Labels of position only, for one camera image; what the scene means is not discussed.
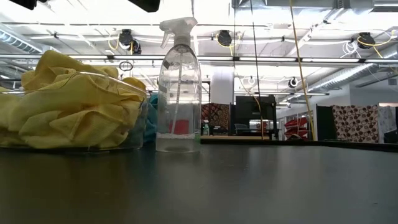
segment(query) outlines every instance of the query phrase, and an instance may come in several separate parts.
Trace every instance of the yellow cloth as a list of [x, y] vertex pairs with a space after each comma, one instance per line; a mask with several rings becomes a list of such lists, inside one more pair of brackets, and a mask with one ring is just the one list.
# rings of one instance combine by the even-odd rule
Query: yellow cloth
[[114, 147], [121, 144], [139, 116], [145, 85], [135, 78], [113, 78], [113, 67], [84, 65], [46, 51], [35, 71], [22, 75], [23, 97], [0, 94], [0, 145]]

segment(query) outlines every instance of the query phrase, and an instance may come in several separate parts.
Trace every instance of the red object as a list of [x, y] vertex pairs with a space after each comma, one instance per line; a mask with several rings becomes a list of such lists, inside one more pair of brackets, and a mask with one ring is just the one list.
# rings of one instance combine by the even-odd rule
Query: red object
[[[173, 123], [170, 123], [169, 131], [172, 132]], [[174, 134], [188, 134], [189, 121], [188, 120], [176, 120], [174, 127]]]
[[307, 124], [308, 120], [307, 118], [299, 118], [299, 119], [294, 119], [289, 121], [288, 123], [285, 124], [286, 128], [294, 128], [297, 126], [303, 126], [304, 124]]
[[297, 128], [291, 128], [285, 132], [285, 135], [287, 138], [289, 138], [292, 134], [297, 134], [298, 136], [300, 136], [302, 138], [306, 134], [308, 134], [308, 130], [306, 128], [299, 128], [298, 130], [297, 130]]
[[305, 125], [308, 123], [307, 118], [299, 118], [299, 119], [294, 119], [285, 124], [286, 132], [285, 136], [286, 138], [291, 137], [292, 134], [296, 134], [300, 136], [304, 140], [308, 140], [308, 129], [305, 127]]

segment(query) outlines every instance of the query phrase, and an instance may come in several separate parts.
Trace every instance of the spray bottle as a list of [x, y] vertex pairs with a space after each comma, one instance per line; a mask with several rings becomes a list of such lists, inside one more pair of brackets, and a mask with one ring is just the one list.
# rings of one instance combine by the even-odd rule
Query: spray bottle
[[159, 76], [156, 150], [195, 152], [200, 147], [200, 67], [191, 49], [193, 17], [160, 23], [164, 48], [174, 34], [174, 46], [165, 56]]

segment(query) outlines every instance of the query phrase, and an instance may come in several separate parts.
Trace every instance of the patterned fabric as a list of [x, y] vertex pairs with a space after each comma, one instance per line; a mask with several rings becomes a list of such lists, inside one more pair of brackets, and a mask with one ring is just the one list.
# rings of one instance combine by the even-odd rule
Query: patterned fabric
[[339, 140], [378, 143], [377, 105], [333, 106], [336, 134]]
[[396, 130], [396, 109], [390, 106], [380, 106], [378, 112], [380, 143], [384, 143], [384, 134]]
[[201, 106], [201, 119], [208, 120], [211, 126], [229, 129], [229, 105], [208, 103]]

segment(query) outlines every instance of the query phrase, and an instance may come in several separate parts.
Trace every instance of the dark table surface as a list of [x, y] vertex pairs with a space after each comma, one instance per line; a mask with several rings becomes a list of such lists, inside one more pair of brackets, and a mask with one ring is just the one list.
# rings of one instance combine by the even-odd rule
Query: dark table surface
[[1, 223], [398, 223], [398, 154], [203, 145], [0, 152]]

